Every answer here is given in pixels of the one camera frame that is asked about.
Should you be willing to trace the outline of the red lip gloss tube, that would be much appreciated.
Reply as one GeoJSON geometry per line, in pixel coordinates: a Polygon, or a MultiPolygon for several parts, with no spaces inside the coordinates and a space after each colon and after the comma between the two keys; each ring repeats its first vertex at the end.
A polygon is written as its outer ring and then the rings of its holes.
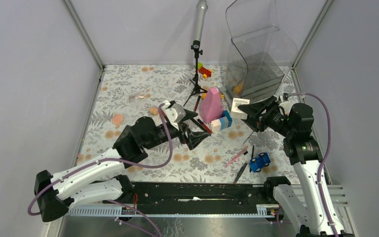
{"type": "Polygon", "coordinates": [[[210,134],[212,133],[212,131],[208,128],[208,126],[201,120],[201,119],[197,119],[198,123],[201,124],[201,126],[207,131],[209,132],[210,134]]]}

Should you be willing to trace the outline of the clear acrylic makeup organizer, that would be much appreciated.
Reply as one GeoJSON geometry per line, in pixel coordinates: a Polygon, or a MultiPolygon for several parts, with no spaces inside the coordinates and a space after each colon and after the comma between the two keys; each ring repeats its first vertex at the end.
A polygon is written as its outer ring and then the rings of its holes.
{"type": "Polygon", "coordinates": [[[294,61],[298,47],[278,22],[275,0],[236,0],[226,9],[230,33],[225,98],[261,101],[275,95],[285,77],[282,66],[294,61]],[[240,95],[232,89],[244,82],[240,95]]]}

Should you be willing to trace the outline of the black makeup brush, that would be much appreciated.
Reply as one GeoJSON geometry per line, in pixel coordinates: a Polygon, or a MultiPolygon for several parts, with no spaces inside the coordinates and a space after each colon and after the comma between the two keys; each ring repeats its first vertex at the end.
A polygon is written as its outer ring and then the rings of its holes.
{"type": "Polygon", "coordinates": [[[198,121],[196,121],[194,118],[191,118],[190,119],[197,127],[199,127],[202,131],[204,131],[205,133],[207,133],[208,135],[211,135],[211,132],[205,128],[202,124],[200,124],[198,121]]]}

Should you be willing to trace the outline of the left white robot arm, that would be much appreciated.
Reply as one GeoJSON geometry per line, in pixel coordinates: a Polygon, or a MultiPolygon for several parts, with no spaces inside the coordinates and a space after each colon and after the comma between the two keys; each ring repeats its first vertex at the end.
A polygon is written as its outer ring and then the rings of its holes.
{"type": "Polygon", "coordinates": [[[172,159],[174,138],[193,150],[211,135],[208,131],[191,131],[186,120],[194,120],[195,112],[183,110],[177,121],[163,112],[159,115],[160,125],[150,117],[138,118],[134,125],[124,128],[111,148],[85,163],[53,174],[48,170],[39,172],[35,180],[35,197],[27,213],[40,216],[43,222],[51,222],[76,206],[109,199],[127,203],[133,198],[133,187],[127,176],[118,175],[108,181],[100,181],[100,178],[133,166],[162,168],[172,159]],[[165,142],[169,145],[166,161],[157,165],[141,163],[148,157],[147,149],[165,142]]]}

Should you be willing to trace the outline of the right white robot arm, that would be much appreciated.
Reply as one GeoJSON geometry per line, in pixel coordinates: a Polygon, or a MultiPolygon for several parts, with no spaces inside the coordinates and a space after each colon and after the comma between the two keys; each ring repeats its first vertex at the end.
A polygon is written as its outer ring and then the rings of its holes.
{"type": "Polygon", "coordinates": [[[245,113],[244,122],[254,131],[267,128],[283,136],[283,148],[300,181],[305,202],[294,194],[285,176],[269,177],[263,196],[269,203],[278,202],[290,219],[298,237],[351,237],[345,229],[325,181],[323,167],[327,156],[312,137],[313,109],[305,103],[291,103],[285,113],[283,102],[271,96],[237,108],[245,113]]]}

